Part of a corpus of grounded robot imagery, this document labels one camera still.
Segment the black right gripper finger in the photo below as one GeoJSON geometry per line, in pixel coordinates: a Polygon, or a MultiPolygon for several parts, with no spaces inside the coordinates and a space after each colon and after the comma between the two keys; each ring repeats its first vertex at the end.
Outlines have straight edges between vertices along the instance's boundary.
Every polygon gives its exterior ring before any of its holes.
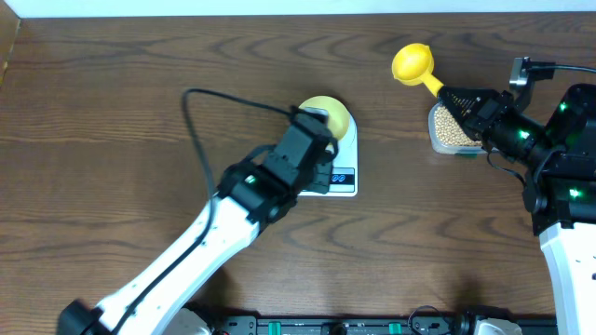
{"type": "Polygon", "coordinates": [[[474,101],[477,98],[481,100],[484,99],[491,99],[497,97],[499,92],[494,89],[488,88],[468,88],[468,87],[450,87],[444,86],[441,89],[441,98],[443,100],[453,100],[453,99],[462,99],[462,100],[472,100],[474,101]]]}
{"type": "Polygon", "coordinates": [[[450,115],[454,118],[457,125],[461,127],[466,136],[468,136],[471,140],[479,139],[478,131],[473,129],[472,122],[475,119],[475,115],[487,99],[481,100],[480,98],[477,98],[475,100],[443,100],[441,98],[440,90],[438,92],[438,100],[442,106],[447,108],[450,115]]]}

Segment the yellow measuring scoop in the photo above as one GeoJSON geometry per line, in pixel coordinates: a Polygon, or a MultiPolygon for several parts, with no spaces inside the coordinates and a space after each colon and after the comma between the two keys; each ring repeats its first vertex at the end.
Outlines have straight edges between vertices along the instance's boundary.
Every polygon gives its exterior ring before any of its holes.
{"type": "Polygon", "coordinates": [[[434,57],[428,45],[413,43],[403,47],[391,64],[393,77],[405,86],[424,85],[437,98],[444,84],[433,74],[434,57]]]}

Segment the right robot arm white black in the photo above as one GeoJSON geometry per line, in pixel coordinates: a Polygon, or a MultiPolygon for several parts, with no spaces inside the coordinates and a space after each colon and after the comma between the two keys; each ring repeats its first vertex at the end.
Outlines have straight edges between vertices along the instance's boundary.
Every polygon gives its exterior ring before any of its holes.
{"type": "Polygon", "coordinates": [[[442,87],[439,102],[485,151],[525,166],[522,200],[547,260],[558,331],[595,331],[595,87],[570,86],[545,125],[513,96],[442,87]]]}

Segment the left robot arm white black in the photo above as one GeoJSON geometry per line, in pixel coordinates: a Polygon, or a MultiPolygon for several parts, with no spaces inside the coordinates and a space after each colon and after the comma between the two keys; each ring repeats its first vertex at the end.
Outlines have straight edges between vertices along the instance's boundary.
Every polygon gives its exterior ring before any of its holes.
{"type": "Polygon", "coordinates": [[[298,110],[279,144],[229,167],[190,227],[153,263],[95,307],[71,302],[58,318],[60,334],[161,334],[175,315],[230,258],[283,218],[299,194],[332,178],[332,160],[354,141],[350,113],[298,110]]]}

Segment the white digital kitchen scale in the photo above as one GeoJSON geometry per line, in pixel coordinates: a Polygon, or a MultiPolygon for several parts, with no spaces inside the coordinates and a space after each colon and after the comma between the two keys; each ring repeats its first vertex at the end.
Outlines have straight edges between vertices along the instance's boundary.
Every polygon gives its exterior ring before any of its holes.
{"type": "Polygon", "coordinates": [[[330,189],[326,194],[302,191],[300,196],[353,197],[359,190],[358,128],[352,114],[349,115],[347,133],[338,141],[339,154],[332,162],[330,189]]]}

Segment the pale yellow bowl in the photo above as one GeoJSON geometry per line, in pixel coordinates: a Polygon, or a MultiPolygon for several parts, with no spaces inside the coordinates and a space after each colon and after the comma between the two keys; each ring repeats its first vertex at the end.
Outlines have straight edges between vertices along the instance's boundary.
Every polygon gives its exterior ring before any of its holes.
{"type": "Polygon", "coordinates": [[[324,110],[326,126],[337,139],[339,150],[353,145],[356,138],[356,126],[351,113],[339,100],[329,96],[316,96],[300,104],[303,110],[324,110]]]}

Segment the clear plastic container of soybeans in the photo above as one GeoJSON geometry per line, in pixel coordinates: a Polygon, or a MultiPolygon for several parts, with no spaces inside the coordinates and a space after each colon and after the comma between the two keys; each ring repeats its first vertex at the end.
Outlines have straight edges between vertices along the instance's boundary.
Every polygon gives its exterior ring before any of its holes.
{"type": "Polygon", "coordinates": [[[431,146],[439,154],[485,154],[481,143],[471,140],[439,103],[429,112],[428,131],[431,146]]]}

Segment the cardboard panel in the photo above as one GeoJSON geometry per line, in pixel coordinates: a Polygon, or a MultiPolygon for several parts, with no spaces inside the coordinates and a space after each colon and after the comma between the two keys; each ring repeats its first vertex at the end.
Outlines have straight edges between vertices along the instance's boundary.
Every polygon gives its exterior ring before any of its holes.
{"type": "Polygon", "coordinates": [[[8,62],[20,29],[20,17],[5,0],[0,8],[0,83],[5,81],[8,62]]]}

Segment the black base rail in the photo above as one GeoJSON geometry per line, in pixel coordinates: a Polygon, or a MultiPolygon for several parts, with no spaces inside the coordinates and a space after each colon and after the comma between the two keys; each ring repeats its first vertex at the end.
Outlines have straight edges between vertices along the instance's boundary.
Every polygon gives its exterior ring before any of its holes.
{"type": "Polygon", "coordinates": [[[196,303],[185,307],[207,323],[211,334],[245,335],[392,335],[392,334],[522,334],[555,335],[553,317],[517,318],[509,310],[493,306],[469,306],[457,315],[420,306],[409,315],[381,318],[285,317],[256,313],[210,311],[196,303]]]}

